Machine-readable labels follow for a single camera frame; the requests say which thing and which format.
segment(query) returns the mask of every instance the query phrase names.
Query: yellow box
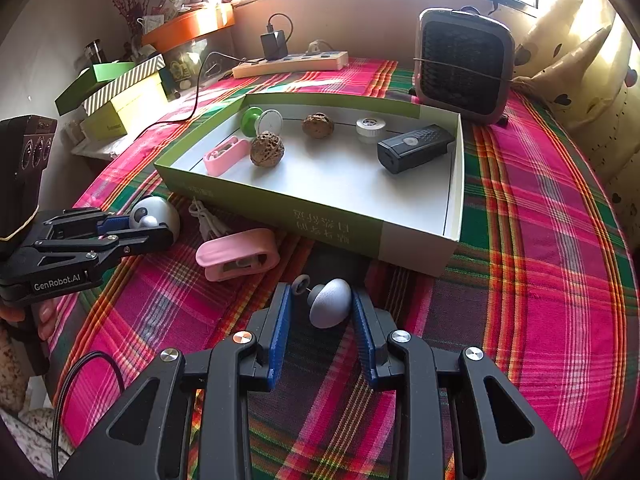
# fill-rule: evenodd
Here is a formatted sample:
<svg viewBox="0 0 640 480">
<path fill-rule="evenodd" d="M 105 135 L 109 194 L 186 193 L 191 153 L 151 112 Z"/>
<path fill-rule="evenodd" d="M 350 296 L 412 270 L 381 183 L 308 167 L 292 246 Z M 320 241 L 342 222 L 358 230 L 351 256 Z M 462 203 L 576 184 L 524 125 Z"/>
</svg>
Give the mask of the yellow box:
<svg viewBox="0 0 640 480">
<path fill-rule="evenodd" d="M 158 72 L 127 88 L 80 124 L 91 140 L 138 135 L 165 114 L 166 95 Z"/>
</svg>

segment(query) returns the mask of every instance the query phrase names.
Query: camera lens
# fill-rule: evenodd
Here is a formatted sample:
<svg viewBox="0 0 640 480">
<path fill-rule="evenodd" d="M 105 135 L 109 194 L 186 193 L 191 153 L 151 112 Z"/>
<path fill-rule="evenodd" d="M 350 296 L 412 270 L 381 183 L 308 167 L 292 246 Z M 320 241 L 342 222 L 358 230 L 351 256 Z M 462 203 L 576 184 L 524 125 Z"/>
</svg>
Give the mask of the camera lens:
<svg viewBox="0 0 640 480">
<path fill-rule="evenodd" d="M 35 168 L 42 158 L 42 149 L 44 148 L 44 142 L 42 137 L 38 139 L 38 143 L 36 144 L 36 149 L 33 150 L 33 167 Z"/>
<path fill-rule="evenodd" d="M 26 170 L 29 165 L 29 161 L 31 160 L 31 152 L 33 151 L 33 142 L 27 142 L 27 147 L 24 149 L 22 153 L 22 169 Z"/>
<path fill-rule="evenodd" d="M 44 146 L 44 153 L 42 154 L 42 158 L 47 160 L 49 158 L 49 152 L 51 151 L 51 141 L 52 139 L 47 140 L 47 143 Z"/>
</svg>

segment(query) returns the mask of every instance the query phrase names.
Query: plaid tablecloth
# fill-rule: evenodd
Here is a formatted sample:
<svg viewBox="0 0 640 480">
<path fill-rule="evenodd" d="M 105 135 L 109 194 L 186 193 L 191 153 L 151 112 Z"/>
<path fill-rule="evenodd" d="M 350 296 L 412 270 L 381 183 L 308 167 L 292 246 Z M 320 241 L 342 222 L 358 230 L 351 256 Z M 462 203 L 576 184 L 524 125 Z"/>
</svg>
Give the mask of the plaid tablecloth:
<svg viewBox="0 0 640 480">
<path fill-rule="evenodd" d="M 598 472 L 625 435 L 638 394 L 638 297 L 628 252 L 599 184 L 573 143 L 539 105 L 509 99 L 506 128 L 465 125 L 462 240 L 440 279 L 369 261 L 278 232 L 282 260 L 264 275 L 209 283 L 196 265 L 200 244 L 188 200 L 169 194 L 153 160 L 185 130 L 246 92 L 338 92 L 389 97 L 411 74 L 394 62 L 352 59 L 340 72 L 226 80 L 201 94 L 191 124 L 158 126 L 104 170 L 79 200 L 126 212 L 156 193 L 182 215 L 165 253 L 126 258 L 104 286 L 60 301 L 50 340 L 55 394 L 81 355 L 112 354 L 127 383 L 159 350 L 210 348 L 245 327 L 279 281 L 303 269 L 316 282 L 364 280 L 374 304 L 430 344 L 482 347 L 519 387 L 585 476 Z M 188 114 L 193 100 L 167 118 Z M 234 227 L 248 226 L 229 219 Z M 394 396 L 373 393 L 360 373 L 353 329 L 313 329 L 294 310 L 282 378 L 250 399 L 254 478 L 386 478 Z M 113 375 L 95 361 L 79 376 L 64 414 L 78 444 L 117 396 Z M 190 474 L 197 472 L 199 412 Z M 449 460 L 447 478 L 452 478 Z"/>
</svg>

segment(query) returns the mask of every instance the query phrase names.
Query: walnut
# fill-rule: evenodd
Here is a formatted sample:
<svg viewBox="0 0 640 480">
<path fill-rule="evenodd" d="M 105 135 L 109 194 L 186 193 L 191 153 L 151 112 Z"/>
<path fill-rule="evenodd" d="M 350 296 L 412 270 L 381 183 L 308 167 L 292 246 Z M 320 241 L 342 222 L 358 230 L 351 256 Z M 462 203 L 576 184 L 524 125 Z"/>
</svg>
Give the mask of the walnut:
<svg viewBox="0 0 640 480">
<path fill-rule="evenodd" d="M 314 139 L 322 139 L 334 132 L 334 122 L 325 114 L 309 115 L 302 122 L 302 131 Z"/>
<path fill-rule="evenodd" d="M 282 139 L 271 132 L 264 132 L 255 137 L 251 144 L 251 162 L 262 168 L 272 168 L 284 155 Z"/>
</svg>

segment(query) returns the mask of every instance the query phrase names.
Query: green gift box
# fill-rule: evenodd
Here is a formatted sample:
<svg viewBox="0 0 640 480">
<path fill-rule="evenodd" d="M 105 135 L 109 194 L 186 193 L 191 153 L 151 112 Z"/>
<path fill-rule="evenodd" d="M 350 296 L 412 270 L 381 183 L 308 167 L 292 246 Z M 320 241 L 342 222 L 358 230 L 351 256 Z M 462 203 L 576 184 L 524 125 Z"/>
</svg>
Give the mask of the green gift box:
<svg viewBox="0 0 640 480">
<path fill-rule="evenodd" d="M 285 153 L 274 168 L 247 156 L 220 176 L 209 176 L 203 156 L 236 136 L 248 107 L 275 109 L 284 119 Z M 324 139 L 302 131 L 322 112 L 335 123 Z M 455 142 L 445 155 L 389 173 L 377 146 L 358 140 L 358 119 L 386 122 L 386 136 L 438 124 Z M 155 166 L 172 191 L 372 258 L 439 276 L 460 240 L 464 150 L 460 115 L 407 102 L 340 94 L 247 94 L 216 105 L 168 147 Z"/>
<path fill-rule="evenodd" d="M 62 116 L 78 108 L 82 101 L 109 82 L 128 72 L 135 63 L 102 63 L 92 65 L 81 73 L 56 99 L 58 113 Z"/>
</svg>

